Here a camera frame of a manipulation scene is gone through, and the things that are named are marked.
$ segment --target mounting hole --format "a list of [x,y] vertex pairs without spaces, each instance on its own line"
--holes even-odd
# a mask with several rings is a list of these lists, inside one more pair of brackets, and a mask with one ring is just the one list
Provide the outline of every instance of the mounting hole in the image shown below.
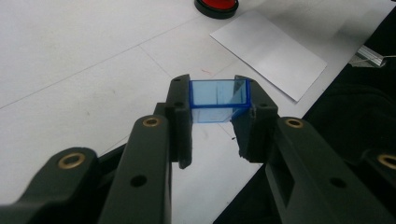
[[347,183],[338,177],[331,178],[330,183],[332,183],[335,187],[339,189],[344,189],[347,187]]
[[58,166],[61,169],[68,170],[80,166],[85,161],[85,155],[80,152],[73,152],[63,156]]
[[183,103],[181,103],[181,102],[176,102],[175,103],[175,106],[183,106],[184,104]]
[[143,125],[146,127],[155,127],[160,124],[160,120],[157,118],[148,118],[143,120]]
[[304,127],[303,123],[297,119],[287,119],[286,124],[289,125],[291,128],[303,128]]
[[137,175],[131,179],[131,186],[134,188],[139,188],[145,185],[148,182],[148,179],[143,175]]
[[385,165],[389,169],[396,170],[396,156],[381,154],[377,159],[381,164]]

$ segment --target blue transparent cube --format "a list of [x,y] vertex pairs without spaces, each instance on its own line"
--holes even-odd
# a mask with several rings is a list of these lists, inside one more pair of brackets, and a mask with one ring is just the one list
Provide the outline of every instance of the blue transparent cube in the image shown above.
[[249,81],[190,81],[190,108],[194,123],[228,122],[250,108]]

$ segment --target red object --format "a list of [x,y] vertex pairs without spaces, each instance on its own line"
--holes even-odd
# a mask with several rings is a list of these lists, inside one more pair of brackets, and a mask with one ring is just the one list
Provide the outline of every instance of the red object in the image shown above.
[[230,9],[235,6],[235,0],[202,0],[209,7],[215,9]]

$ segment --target white desk surface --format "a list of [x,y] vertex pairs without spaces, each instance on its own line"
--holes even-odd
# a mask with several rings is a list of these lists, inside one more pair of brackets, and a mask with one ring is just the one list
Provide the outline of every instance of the white desk surface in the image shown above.
[[[328,66],[303,99],[289,97],[209,36],[218,21],[193,1],[0,2],[0,203],[13,203],[53,154],[126,142],[164,102],[172,77],[252,77],[301,117],[394,7],[389,0],[240,0]],[[194,125],[193,163],[174,166],[173,222],[210,223],[259,169],[239,158],[230,124]]]

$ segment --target white paper sheet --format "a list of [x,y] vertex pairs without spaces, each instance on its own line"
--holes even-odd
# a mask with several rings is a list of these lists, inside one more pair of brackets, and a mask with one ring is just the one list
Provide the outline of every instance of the white paper sheet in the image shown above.
[[243,14],[211,36],[294,101],[327,65],[257,11]]

